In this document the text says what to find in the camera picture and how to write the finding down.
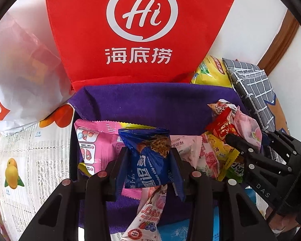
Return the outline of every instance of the gray checkered cloth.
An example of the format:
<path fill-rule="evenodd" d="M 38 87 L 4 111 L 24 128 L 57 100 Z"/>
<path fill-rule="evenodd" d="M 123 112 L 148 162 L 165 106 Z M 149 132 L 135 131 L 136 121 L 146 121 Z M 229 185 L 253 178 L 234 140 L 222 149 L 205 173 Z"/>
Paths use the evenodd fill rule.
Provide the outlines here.
<path fill-rule="evenodd" d="M 275 130 L 275 118 L 266 102 L 274 103 L 275 93 L 264 70 L 256 65 L 223 59 L 235 90 L 240 95 L 244 106 L 259 124 L 262 131 Z M 273 160 L 282 162 L 274 150 L 264 148 Z"/>

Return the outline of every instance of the red circular stamp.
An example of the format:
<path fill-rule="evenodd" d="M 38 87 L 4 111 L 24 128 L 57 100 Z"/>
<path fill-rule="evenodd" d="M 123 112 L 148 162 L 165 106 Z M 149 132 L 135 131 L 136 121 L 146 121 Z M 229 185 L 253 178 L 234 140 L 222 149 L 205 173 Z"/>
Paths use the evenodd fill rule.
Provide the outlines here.
<path fill-rule="evenodd" d="M 128 237 L 132 240 L 138 240 L 142 235 L 143 233 L 139 229 L 132 229 L 128 232 Z"/>

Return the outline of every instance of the green label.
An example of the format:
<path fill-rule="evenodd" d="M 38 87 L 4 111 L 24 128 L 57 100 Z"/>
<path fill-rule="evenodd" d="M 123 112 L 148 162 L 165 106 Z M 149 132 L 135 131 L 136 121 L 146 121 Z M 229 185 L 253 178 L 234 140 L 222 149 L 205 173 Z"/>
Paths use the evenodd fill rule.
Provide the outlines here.
<path fill-rule="evenodd" d="M 209 69 L 207 68 L 205 62 L 201 62 L 200 70 L 202 74 L 209 74 Z"/>

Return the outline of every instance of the human hand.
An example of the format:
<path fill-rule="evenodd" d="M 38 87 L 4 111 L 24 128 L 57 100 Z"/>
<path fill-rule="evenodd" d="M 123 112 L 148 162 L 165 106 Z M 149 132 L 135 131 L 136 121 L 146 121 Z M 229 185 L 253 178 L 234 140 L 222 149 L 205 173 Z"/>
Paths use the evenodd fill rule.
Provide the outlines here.
<path fill-rule="evenodd" d="M 266 209 L 266 219 L 270 216 L 272 211 L 273 209 L 271 207 L 268 207 Z M 285 217 L 275 214 L 271 222 L 269 223 L 269 226 L 275 234 L 286 232 L 299 226 L 297 221 L 295 221 L 295 218 L 296 214 L 286 215 Z"/>

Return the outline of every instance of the purple cloth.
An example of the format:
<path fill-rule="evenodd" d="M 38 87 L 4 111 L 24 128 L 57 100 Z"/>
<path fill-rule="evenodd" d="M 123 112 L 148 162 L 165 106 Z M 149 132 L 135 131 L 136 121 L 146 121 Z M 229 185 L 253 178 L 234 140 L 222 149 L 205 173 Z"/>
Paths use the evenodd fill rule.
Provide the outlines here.
<path fill-rule="evenodd" d="M 69 103 L 82 119 L 89 121 L 121 121 L 150 125 L 170 130 L 171 135 L 201 135 L 212 122 L 207 106 L 225 99 L 239 105 L 247 114 L 238 94 L 232 88 L 219 86 L 144 83 L 87 86 L 79 90 Z M 121 196 L 108 202 L 111 233 L 123 232 L 136 216 L 139 201 Z M 83 227 L 82 209 L 79 226 Z M 182 203 L 168 191 L 160 220 L 161 225 L 189 218 L 190 204 Z"/>

